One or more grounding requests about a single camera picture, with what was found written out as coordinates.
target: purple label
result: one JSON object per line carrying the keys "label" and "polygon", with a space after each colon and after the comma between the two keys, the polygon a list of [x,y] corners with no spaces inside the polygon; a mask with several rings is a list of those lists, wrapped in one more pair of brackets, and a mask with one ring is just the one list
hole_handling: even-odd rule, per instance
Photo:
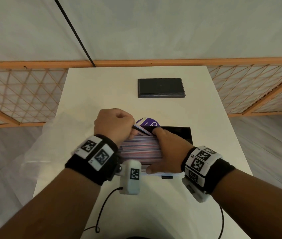
{"label": "purple label", "polygon": [[159,126],[159,123],[152,118],[145,118],[145,120],[140,124],[139,122],[143,119],[144,118],[138,120],[137,124],[140,125],[140,126]]}

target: person's left hand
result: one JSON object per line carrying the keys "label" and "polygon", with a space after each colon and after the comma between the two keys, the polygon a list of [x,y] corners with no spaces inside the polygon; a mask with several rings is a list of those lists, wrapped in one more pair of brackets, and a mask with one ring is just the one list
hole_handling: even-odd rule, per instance
{"label": "person's left hand", "polygon": [[131,129],[134,124],[133,116],[121,109],[103,109],[95,120],[94,134],[104,135],[120,147],[124,140],[132,139],[138,133]]}

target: wristband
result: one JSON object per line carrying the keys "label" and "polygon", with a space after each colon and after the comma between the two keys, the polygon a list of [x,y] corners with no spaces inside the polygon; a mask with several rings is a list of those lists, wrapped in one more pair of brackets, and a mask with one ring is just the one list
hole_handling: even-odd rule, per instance
{"label": "wristband", "polygon": [[65,164],[98,185],[111,181],[120,166],[117,155],[118,147],[104,135],[94,135],[87,138],[73,152]]}
{"label": "wristband", "polygon": [[218,182],[235,167],[223,160],[219,153],[200,146],[189,151],[181,169],[184,169],[185,177],[198,189],[211,194]]}

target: stack of cards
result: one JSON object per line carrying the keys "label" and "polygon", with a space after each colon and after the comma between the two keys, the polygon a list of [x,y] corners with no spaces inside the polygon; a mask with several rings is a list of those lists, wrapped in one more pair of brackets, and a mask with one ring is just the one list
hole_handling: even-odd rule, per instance
{"label": "stack of cards", "polygon": [[119,151],[123,159],[136,159],[141,164],[152,164],[162,160],[159,141],[144,128],[135,125],[138,135],[122,143]]}

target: qr code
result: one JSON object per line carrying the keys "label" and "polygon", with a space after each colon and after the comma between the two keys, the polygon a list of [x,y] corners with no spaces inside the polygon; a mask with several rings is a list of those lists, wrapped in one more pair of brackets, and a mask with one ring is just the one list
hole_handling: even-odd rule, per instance
{"label": "qr code", "polygon": [[205,148],[204,150],[207,151],[207,152],[209,152],[209,153],[211,153],[211,154],[215,154],[215,153],[216,153],[215,151],[213,151],[213,150],[210,149],[210,148]]}
{"label": "qr code", "polygon": [[103,165],[109,158],[109,155],[103,150],[100,151],[94,156],[94,159],[98,161],[101,165]]}
{"label": "qr code", "polygon": [[88,140],[87,142],[85,142],[84,145],[82,145],[80,148],[82,148],[83,150],[90,152],[94,147],[96,146],[96,143]]}
{"label": "qr code", "polygon": [[140,170],[139,169],[131,169],[130,179],[139,180],[140,178]]}
{"label": "qr code", "polygon": [[187,185],[186,188],[188,189],[188,191],[191,193],[191,194],[194,194],[195,191],[192,189],[192,187],[190,185]]}
{"label": "qr code", "polygon": [[206,161],[211,155],[202,150],[196,156],[199,157],[200,159]]}
{"label": "qr code", "polygon": [[197,183],[198,181],[198,175],[196,173],[193,173],[191,170],[188,171],[188,176],[194,181]]}
{"label": "qr code", "polygon": [[202,169],[202,167],[203,167],[203,165],[204,165],[204,162],[203,162],[203,161],[201,161],[201,160],[195,158],[195,159],[193,160],[192,164],[191,164],[191,167],[192,167],[193,169],[195,169],[195,170],[197,170],[197,171],[200,172],[201,169]]}

